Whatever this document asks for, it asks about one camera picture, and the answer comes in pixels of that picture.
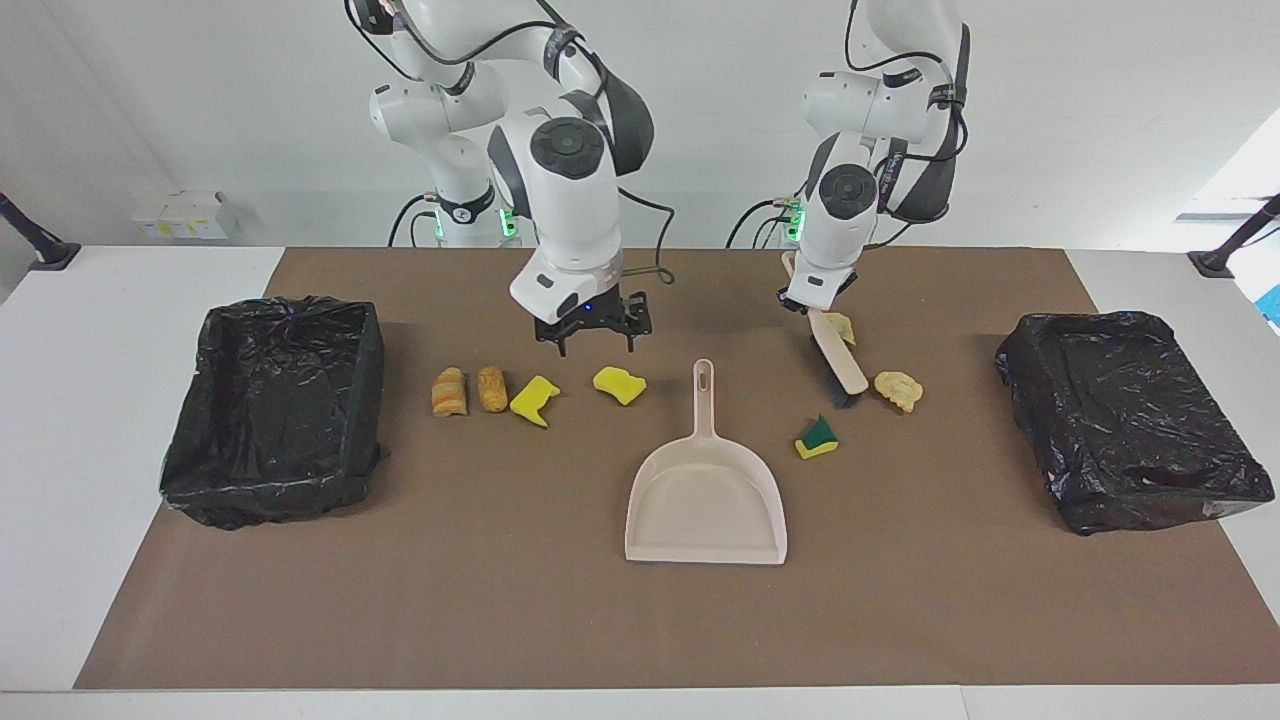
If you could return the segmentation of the beige hand brush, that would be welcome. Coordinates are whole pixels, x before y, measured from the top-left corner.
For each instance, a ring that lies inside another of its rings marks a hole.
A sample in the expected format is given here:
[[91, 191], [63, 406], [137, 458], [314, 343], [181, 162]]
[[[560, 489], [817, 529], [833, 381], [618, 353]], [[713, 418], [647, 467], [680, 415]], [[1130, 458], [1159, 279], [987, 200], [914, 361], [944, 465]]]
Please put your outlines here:
[[870, 388], [870, 382], [832, 325], [822, 316], [820, 309], [809, 307], [805, 315], [810, 324], [812, 340], [827, 368], [829, 400], [836, 409], [855, 405]]

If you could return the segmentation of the notched yellow green sponge piece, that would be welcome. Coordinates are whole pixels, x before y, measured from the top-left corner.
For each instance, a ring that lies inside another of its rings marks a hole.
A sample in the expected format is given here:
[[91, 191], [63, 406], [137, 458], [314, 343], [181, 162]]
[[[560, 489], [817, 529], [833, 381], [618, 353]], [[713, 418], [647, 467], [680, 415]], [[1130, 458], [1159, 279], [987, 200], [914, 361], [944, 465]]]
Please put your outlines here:
[[529, 383], [509, 400], [509, 410], [532, 423], [535, 427], [547, 429], [548, 420], [541, 415], [541, 410], [552, 398], [561, 395], [561, 388], [544, 375], [534, 375]]

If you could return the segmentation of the striped bread roll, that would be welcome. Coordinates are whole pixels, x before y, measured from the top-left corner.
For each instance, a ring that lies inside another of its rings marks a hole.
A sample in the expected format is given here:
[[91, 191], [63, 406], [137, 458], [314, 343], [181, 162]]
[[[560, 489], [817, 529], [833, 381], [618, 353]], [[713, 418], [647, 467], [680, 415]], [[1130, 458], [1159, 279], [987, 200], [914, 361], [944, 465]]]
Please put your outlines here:
[[431, 383], [430, 401], [434, 418], [468, 415], [465, 372], [458, 366], [443, 369]]

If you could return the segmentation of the small green yellow sponge piece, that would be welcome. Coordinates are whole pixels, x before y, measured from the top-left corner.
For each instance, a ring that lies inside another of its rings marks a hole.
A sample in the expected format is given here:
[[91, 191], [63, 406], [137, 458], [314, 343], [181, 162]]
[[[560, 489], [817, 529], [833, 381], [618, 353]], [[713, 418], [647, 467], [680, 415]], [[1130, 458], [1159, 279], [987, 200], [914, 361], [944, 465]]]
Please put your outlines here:
[[824, 415], [818, 415], [812, 425], [794, 442], [797, 456], [809, 460], [838, 448], [838, 437]]

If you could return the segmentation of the beige plastic dustpan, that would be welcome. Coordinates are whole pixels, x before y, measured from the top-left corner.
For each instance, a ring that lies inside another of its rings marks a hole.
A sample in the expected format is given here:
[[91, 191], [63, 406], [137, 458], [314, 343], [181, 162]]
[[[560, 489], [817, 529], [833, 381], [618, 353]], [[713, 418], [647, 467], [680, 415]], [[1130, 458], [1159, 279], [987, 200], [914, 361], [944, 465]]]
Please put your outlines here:
[[692, 429], [653, 450], [631, 484], [623, 529], [630, 562], [781, 566], [785, 506], [773, 471], [716, 429], [716, 366], [692, 364]]

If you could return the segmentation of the bin with black bag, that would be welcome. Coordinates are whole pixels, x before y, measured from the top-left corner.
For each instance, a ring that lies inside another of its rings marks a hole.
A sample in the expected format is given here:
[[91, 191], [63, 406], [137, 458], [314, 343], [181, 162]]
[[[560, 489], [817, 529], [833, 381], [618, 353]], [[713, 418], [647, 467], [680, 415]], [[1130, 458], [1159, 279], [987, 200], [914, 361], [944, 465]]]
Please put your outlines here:
[[1162, 530], [1276, 497], [1160, 316], [1029, 314], [1000, 343], [995, 366], [1075, 534]]
[[385, 346], [371, 302], [264, 297], [212, 307], [163, 460], [163, 502], [237, 530], [364, 502]]

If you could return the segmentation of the brown table mat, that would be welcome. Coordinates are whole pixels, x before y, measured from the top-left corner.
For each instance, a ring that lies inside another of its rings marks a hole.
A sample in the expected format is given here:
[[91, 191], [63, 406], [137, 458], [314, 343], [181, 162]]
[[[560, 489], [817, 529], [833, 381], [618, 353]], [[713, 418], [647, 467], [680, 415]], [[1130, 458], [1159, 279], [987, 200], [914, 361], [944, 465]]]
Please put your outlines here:
[[[1092, 537], [1064, 527], [995, 352], [1030, 313], [1093, 305], [1060, 251], [887, 249], [841, 309], [868, 372], [925, 388], [836, 410], [772, 252], [678, 251], [628, 354], [532, 340], [507, 284], [522, 252], [293, 249], [269, 293], [375, 305], [387, 347], [372, 492], [241, 530], [157, 511], [79, 689], [621, 688], [1280, 682], [1280, 625], [1216, 523]], [[630, 562], [630, 486], [691, 428], [716, 365], [718, 430], [780, 484], [781, 566]], [[547, 429], [485, 413], [534, 375]], [[468, 415], [434, 418], [447, 366]], [[643, 377], [628, 406], [593, 387]], [[824, 415], [838, 448], [801, 460]]]

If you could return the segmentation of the white wall socket boxes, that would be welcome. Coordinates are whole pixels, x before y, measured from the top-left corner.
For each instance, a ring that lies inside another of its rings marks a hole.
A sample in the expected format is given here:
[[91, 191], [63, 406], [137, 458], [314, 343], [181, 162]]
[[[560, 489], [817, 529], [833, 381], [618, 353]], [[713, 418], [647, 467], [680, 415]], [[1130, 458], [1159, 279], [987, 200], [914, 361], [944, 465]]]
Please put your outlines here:
[[228, 241], [239, 220], [219, 191], [183, 191], [151, 197], [131, 214], [147, 240]]

